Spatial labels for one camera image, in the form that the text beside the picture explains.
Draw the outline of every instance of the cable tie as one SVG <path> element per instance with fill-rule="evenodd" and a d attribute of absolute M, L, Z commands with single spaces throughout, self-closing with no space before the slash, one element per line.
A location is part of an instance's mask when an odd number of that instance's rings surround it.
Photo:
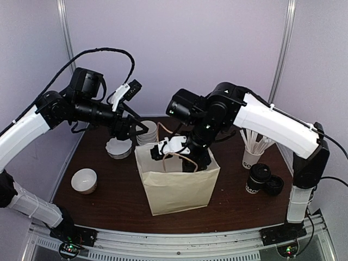
<path fill-rule="evenodd" d="M 307 123 L 308 127 L 309 127 L 309 130 L 311 131 L 312 129 L 315 129 L 314 128 L 314 125 L 312 123 Z"/>
<path fill-rule="evenodd" d="M 36 195 L 35 196 L 35 199 L 36 199 L 36 208 L 34 209 L 34 211 L 28 216 L 30 219 L 32 218 L 32 216 L 35 214 L 35 212 L 37 211 L 37 209 L 39 208 L 39 200 L 38 200 L 38 197 Z"/>

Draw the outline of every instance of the white arm segment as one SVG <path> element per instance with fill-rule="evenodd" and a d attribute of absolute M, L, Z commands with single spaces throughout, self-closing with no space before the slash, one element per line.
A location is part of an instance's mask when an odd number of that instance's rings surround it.
<path fill-rule="evenodd" d="M 263 105 L 252 94 L 245 94 L 246 106 L 241 106 L 233 122 L 266 136 L 307 159 L 318 147 L 319 136 L 302 124 Z"/>
<path fill-rule="evenodd" d="M 33 106 L 23 118 L 0 137 L 0 173 L 22 149 L 50 130 L 41 114 L 35 113 L 36 110 L 37 107 Z"/>
<path fill-rule="evenodd" d="M 313 188 L 300 189 L 292 186 L 287 215 L 287 220 L 290 223 L 301 223 L 303 221 L 312 190 Z"/>
<path fill-rule="evenodd" d="M 57 227 L 63 220 L 60 209 L 26 191 L 18 183 L 14 182 L 18 195 L 14 196 L 8 208 L 15 209 L 29 216 L 36 218 L 50 227 Z"/>
<path fill-rule="evenodd" d="M 259 102 L 252 94 L 244 96 L 246 106 L 241 106 L 233 122 L 240 128 L 247 128 L 266 136 L 307 159 L 318 147 L 318 134 L 302 124 L 282 115 Z M 300 189 L 292 186 L 287 220 L 301 223 L 313 188 Z"/>
<path fill-rule="evenodd" d="M 117 110 L 117 107 L 119 106 L 119 102 L 121 98 L 127 93 L 127 91 L 130 90 L 130 88 L 131 87 L 127 83 L 125 83 L 116 89 L 114 95 L 111 97 L 111 104 L 113 105 L 113 111 Z"/>

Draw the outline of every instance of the stack of white plates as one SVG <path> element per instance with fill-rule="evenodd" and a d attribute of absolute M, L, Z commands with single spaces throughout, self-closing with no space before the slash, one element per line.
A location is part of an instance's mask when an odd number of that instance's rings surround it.
<path fill-rule="evenodd" d="M 154 123 L 153 121 L 142 121 L 142 124 L 144 124 L 147 128 L 148 131 L 145 134 L 138 135 L 136 137 L 136 140 L 140 146 L 145 145 L 147 143 L 153 143 L 156 142 L 156 134 L 157 134 L 157 124 Z M 141 128 L 137 126 L 135 128 L 137 131 L 140 131 Z"/>
<path fill-rule="evenodd" d="M 105 148 L 113 159 L 124 159 L 132 152 L 132 141 L 130 139 L 118 140 L 117 138 L 112 138 L 107 142 Z"/>

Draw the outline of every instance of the white straw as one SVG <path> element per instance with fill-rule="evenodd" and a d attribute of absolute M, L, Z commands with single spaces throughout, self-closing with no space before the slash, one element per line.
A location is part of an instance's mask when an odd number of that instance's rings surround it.
<path fill-rule="evenodd" d="M 272 146 L 275 141 L 271 140 L 268 137 L 262 136 L 259 142 L 257 142 L 257 132 L 253 132 L 249 129 L 240 130 L 241 137 L 244 141 L 246 149 L 252 154 L 262 154 L 267 148 Z"/>
<path fill-rule="evenodd" d="M 242 137 L 243 140 L 244 140 L 244 144 L 245 144 L 246 149 L 249 151 L 250 148 L 249 148 L 249 146 L 248 146 L 248 142 L 246 141 L 246 137 L 245 137 L 244 131 L 243 131 L 242 129 L 240 130 L 240 134 L 241 134 L 241 137 Z"/>

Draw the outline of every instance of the bag handle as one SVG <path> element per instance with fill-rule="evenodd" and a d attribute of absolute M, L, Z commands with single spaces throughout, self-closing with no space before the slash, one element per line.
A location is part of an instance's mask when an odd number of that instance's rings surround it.
<path fill-rule="evenodd" d="M 197 163 L 195 163 L 192 159 L 189 159 L 188 157 L 185 157 L 183 155 L 180 155 L 178 153 L 174 153 L 174 152 L 168 152 L 166 153 L 166 155 L 164 155 L 163 159 L 162 159 L 162 164 L 163 164 L 163 169 L 164 169 L 164 172 L 167 172 L 166 170 L 166 167 L 165 167 L 165 159 L 166 157 L 168 157 L 168 155 L 173 155 L 173 156 L 178 156 L 178 157 L 181 157 L 183 159 L 186 159 L 188 160 L 189 162 L 193 163 L 196 167 L 195 167 L 195 170 L 194 170 L 194 173 L 198 170 L 198 165 Z"/>

